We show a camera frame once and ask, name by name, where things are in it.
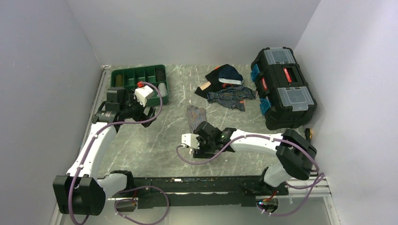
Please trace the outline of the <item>grey striped underwear orange trim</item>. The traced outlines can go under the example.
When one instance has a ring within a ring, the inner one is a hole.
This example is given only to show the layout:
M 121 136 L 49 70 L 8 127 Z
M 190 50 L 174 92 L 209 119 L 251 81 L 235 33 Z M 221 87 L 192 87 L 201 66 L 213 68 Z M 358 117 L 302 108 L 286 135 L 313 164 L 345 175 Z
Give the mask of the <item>grey striped underwear orange trim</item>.
M 191 133 L 194 132 L 200 123 L 207 121 L 206 109 L 194 105 L 187 106 L 186 116 Z

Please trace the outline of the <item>green divided organizer tray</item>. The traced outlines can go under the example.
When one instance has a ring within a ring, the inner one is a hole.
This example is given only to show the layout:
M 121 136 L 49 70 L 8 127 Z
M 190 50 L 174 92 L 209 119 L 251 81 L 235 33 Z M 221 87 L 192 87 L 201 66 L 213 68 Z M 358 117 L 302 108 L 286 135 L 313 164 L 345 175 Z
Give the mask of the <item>green divided organizer tray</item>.
M 123 87 L 128 91 L 134 91 L 137 88 L 138 82 L 147 82 L 158 88 L 159 82 L 156 82 L 155 78 L 155 69 L 157 68 L 162 68 L 165 69 L 166 71 L 166 66 L 163 64 L 117 69 L 111 73 L 110 86 L 111 87 L 115 86 L 114 80 L 116 75 L 123 74 L 124 75 Z M 166 84 L 168 90 L 167 79 L 164 81 L 164 83 Z M 160 105 L 160 99 L 162 99 L 163 104 L 167 104 L 169 101 L 168 95 L 166 97 L 160 97 L 157 95 L 157 92 L 155 92 L 154 96 L 148 100 L 147 105 L 158 106 Z

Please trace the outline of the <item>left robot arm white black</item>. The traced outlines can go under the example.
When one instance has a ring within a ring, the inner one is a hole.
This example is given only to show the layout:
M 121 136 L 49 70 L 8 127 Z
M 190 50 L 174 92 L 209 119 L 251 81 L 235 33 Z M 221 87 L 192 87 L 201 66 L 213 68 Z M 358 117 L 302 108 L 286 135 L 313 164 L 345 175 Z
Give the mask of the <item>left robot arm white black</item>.
M 124 87 L 107 89 L 106 100 L 92 117 L 89 136 L 77 159 L 65 175 L 58 175 L 53 181 L 60 213 L 97 216 L 108 198 L 117 193 L 124 197 L 134 193 L 132 172 L 117 170 L 100 179 L 99 168 L 126 120 L 129 124 L 141 124 L 144 127 L 155 120 L 156 110 L 152 106 L 145 113 L 147 103 L 154 95 L 157 95 L 157 89 L 148 83 L 134 90 Z

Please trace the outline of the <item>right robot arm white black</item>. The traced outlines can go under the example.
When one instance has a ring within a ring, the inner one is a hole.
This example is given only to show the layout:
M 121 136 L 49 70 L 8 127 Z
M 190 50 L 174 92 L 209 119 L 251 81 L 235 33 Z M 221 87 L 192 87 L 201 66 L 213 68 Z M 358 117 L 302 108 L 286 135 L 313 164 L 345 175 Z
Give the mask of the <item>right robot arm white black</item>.
M 227 127 L 220 130 L 204 121 L 192 134 L 182 135 L 182 143 L 191 148 L 194 158 L 211 159 L 219 152 L 256 152 L 277 158 L 277 163 L 262 172 L 259 190 L 269 195 L 276 187 L 292 178 L 310 177 L 316 148 L 311 144 L 311 130 L 301 136 L 293 129 L 283 133 L 258 134 Z

